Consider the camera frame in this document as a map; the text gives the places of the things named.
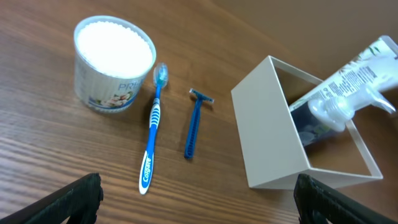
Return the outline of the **white floral shampoo tube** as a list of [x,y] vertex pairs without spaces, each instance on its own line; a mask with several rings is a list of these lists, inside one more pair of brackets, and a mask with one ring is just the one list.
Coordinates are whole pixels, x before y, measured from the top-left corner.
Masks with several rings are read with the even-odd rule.
[[337,72],[289,106],[293,111],[312,99],[349,96],[363,84],[380,92],[397,87],[397,44],[387,35],[360,52]]

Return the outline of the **white cardboard box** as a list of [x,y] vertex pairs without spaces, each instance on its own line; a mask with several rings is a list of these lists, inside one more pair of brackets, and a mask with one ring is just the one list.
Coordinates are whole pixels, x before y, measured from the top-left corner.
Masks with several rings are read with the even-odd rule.
[[383,178],[353,121],[343,133],[303,147],[288,101],[321,79],[267,56],[231,91],[248,185],[292,190],[299,174],[331,188]]

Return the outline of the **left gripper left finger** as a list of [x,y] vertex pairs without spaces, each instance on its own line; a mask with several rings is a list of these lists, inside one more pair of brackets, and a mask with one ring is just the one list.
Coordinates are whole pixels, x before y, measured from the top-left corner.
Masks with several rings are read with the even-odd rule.
[[101,177],[90,173],[35,203],[1,219],[1,223],[94,224],[104,199]]

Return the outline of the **blue disposable razor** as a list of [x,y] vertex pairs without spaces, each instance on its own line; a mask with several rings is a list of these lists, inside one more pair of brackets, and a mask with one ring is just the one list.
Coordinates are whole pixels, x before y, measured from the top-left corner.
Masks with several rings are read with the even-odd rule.
[[202,103],[203,102],[207,102],[210,104],[214,103],[214,99],[200,93],[199,91],[194,90],[193,88],[190,89],[189,93],[191,93],[192,95],[194,95],[196,97],[196,101],[195,101],[195,106],[193,109],[192,117],[190,120],[190,126],[188,129],[187,140],[185,143],[184,158],[186,158],[186,159],[192,159],[194,157],[198,127],[200,124]]

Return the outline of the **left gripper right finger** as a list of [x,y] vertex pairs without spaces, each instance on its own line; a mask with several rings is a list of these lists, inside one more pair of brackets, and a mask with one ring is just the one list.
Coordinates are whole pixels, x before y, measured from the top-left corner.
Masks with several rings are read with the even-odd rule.
[[301,224],[397,224],[307,174],[299,174],[294,200]]

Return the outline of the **white cotton swab tub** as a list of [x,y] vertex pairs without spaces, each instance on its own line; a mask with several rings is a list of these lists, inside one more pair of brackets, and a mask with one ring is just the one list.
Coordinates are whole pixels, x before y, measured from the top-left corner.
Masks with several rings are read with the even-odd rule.
[[77,24],[73,41],[77,97],[101,113],[129,108],[156,61],[150,37],[124,19],[91,16]]

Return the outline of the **blue pump bottle clear cap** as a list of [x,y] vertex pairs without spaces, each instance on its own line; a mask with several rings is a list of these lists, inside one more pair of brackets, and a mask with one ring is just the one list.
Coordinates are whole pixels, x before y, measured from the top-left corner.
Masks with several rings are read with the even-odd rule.
[[302,146],[330,138],[345,130],[355,112],[369,105],[392,114],[393,105],[368,84],[349,96],[334,96],[330,99],[309,100],[291,112]]

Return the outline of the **blue white toothbrush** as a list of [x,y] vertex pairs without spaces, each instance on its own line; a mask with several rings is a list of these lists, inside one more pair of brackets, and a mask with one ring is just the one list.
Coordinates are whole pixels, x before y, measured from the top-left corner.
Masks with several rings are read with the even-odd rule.
[[152,180],[155,154],[155,140],[157,129],[161,117],[160,109],[160,94],[168,82],[169,72],[165,63],[159,63],[154,69],[154,85],[155,98],[153,100],[152,108],[149,117],[149,137],[147,141],[146,150],[141,164],[141,171],[139,176],[139,192],[145,195],[149,189]]

